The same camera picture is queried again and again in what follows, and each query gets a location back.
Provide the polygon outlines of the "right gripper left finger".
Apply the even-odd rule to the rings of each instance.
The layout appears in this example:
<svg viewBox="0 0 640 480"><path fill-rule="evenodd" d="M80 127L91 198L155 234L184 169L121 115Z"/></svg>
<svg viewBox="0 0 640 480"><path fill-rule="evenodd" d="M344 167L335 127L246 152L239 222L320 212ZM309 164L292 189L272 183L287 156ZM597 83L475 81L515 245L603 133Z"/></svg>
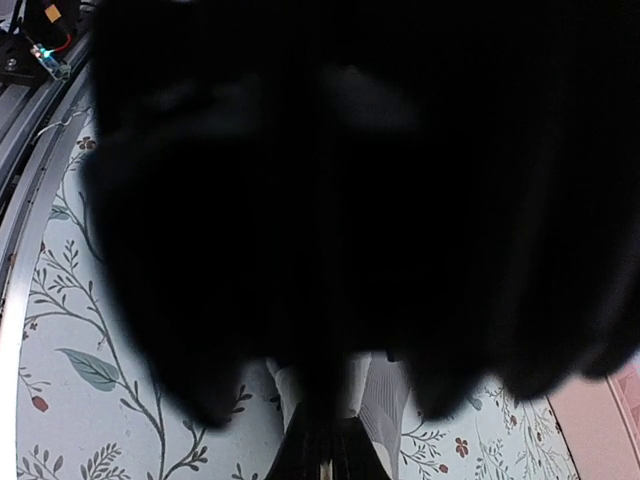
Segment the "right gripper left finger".
<svg viewBox="0 0 640 480"><path fill-rule="evenodd" d="M318 480L325 450L325 423L300 402L267 473L267 480Z"/></svg>

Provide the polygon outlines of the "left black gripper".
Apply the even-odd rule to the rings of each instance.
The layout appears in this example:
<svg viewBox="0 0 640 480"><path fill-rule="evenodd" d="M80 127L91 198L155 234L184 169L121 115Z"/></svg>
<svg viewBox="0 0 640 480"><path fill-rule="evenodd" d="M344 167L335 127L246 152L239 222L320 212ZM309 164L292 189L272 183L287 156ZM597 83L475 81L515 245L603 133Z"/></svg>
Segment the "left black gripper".
<svg viewBox="0 0 640 480"><path fill-rule="evenodd" d="M639 347L635 1L103 1L81 170L152 377L221 427L242 368L334 417L404 361L430 419Z"/></svg>

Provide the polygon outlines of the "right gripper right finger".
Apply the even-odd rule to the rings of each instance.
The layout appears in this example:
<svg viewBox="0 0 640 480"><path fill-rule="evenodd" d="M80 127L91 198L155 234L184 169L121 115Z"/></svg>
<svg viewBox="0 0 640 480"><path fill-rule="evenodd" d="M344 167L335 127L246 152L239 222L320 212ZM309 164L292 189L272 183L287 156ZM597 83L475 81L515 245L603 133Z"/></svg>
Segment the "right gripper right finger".
<svg viewBox="0 0 640 480"><path fill-rule="evenodd" d="M334 428L331 462L337 480L390 480L357 417L341 420Z"/></svg>

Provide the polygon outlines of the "grey underwear cream waistband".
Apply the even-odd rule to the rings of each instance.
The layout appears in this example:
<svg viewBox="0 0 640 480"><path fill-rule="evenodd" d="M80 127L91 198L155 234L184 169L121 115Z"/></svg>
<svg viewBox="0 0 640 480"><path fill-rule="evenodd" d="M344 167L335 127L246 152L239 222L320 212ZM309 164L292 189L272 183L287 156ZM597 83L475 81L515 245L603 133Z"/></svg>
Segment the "grey underwear cream waistband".
<svg viewBox="0 0 640 480"><path fill-rule="evenodd" d="M269 372L280 395L284 436L296 406L303 401L293 372L269 359ZM325 450L320 479L334 479L332 474L332 432L344 419L357 417L390 479L398 477L401 426L409 398L409 386L398 362L387 356L362 354L348 364L351 384L347 387L342 417L337 423L325 424Z"/></svg>

